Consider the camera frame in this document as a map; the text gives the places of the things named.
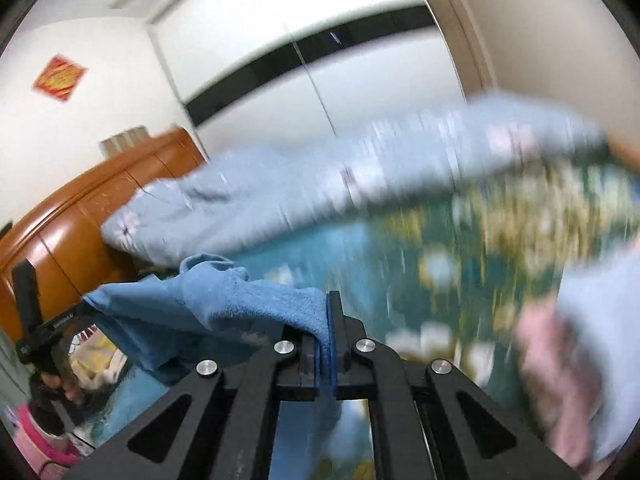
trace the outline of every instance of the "person's hand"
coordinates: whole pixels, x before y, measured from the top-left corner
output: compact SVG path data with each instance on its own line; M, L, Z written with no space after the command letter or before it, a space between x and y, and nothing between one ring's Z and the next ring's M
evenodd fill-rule
M82 390L75 376L62 379L56 375L41 372L40 377L47 388L51 388L52 390L61 388L67 400L70 400L74 404L82 403Z

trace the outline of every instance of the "white wall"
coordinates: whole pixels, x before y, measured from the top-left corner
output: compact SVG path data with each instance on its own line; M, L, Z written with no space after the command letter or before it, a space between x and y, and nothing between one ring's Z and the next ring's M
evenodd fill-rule
M328 23L424 0L181 0L154 27L180 98Z
M211 156L239 144L295 144L333 137L329 119L303 68L267 83L198 126Z
M600 0L466 0L497 85L638 139L640 60Z
M33 91L52 56L87 68L68 102ZM104 160L101 140L190 129L143 20L86 18L18 33L0 57L0 224Z
M265 52L332 23L424 0L181 0L155 24L177 93L188 101ZM209 155L258 140L302 142L374 118L463 99L436 29L328 56L246 95L198 127Z
M464 100L447 45L436 28L369 41L308 69L338 134L372 119Z

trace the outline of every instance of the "silver screw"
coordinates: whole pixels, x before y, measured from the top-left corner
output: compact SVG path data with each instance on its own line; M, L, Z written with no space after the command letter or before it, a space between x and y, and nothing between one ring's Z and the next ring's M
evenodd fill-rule
M201 377L209 377L212 376L218 370L218 364L211 359L205 359L204 361L200 361L198 366L196 366L196 371L198 375Z
M275 345L273 345L273 349L278 354L290 354L291 352L293 352L294 348L295 346L293 345L293 343L287 340L278 341Z
M356 343L356 348L361 352L371 352L376 349L376 343L371 339L360 339Z
M451 363L446 359L436 359L431 363L431 370L438 375L446 375L451 371Z

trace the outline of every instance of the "cable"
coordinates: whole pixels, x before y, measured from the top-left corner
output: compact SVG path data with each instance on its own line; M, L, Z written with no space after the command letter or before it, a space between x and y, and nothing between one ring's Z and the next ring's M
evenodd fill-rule
M81 437L77 436L73 431L71 432L71 435L74 436L76 439L78 439L83 444L85 444L86 446L89 446L91 449L95 450L95 446L92 446L91 444L89 444L84 438L81 438Z
M42 473L44 473L44 469L48 465L51 465L51 464L59 465L60 467L68 469L68 467L66 465L62 465L60 462L56 462L55 460L47 460L44 464L42 464L42 467L40 468L40 471L38 471L38 478L40 478L42 476Z

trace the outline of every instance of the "bed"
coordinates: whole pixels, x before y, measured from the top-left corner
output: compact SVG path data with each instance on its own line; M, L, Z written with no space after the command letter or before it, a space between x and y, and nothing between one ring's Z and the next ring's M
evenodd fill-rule
M0 327L9 338L16 341L21 335L10 281L17 262L27 258L36 267L45 319L102 283L136 280L132 259L103 243L100 225L136 190L156 178L188 174L203 161L188 133L176 129L101 163L20 220L0 240ZM616 181L635 196L632 173L619 161L635 170L640 168L640 153L609 136L608 152L574 158L571 167L574 176L580 175L585 182L589 168L609 167L592 169L591 174L600 172L600 182L607 178ZM467 186L457 190L459 199L455 200L449 193L373 208L226 256L245 266L252 279L338 288L346 313L363 319L373 338L394 346L405 358L428 361L445 356L456 361L494 399L527 416L509 329L527 295L539 296L552 290L558 276L543 273L532 280L526 273L510 272L513 261L487 258L476 251L483 236L479 224L468 224L460 230L465 211L474 208L473 196L491 189L504 190L508 178L519 176L501 174ZM634 235L638 232L635 222L611 224L611 236L606 240L599 237L592 252ZM461 252L464 247L473 250ZM448 260L447 254L452 251L457 251L456 257ZM450 270L444 282L430 268L442 263ZM440 288L442 283L455 286ZM470 304L468 298L478 298L474 308L461 307ZM439 346L425 345L430 338L439 340ZM148 387L154 388L152 396L156 398L164 392L157 383L151 382ZM327 457L314 478L367 477L372 463L366 424L361 424L359 431L360 436L352 438L348 446L358 447L361 452L353 455L353 460L336 463ZM334 447L340 446L344 443L334 443Z

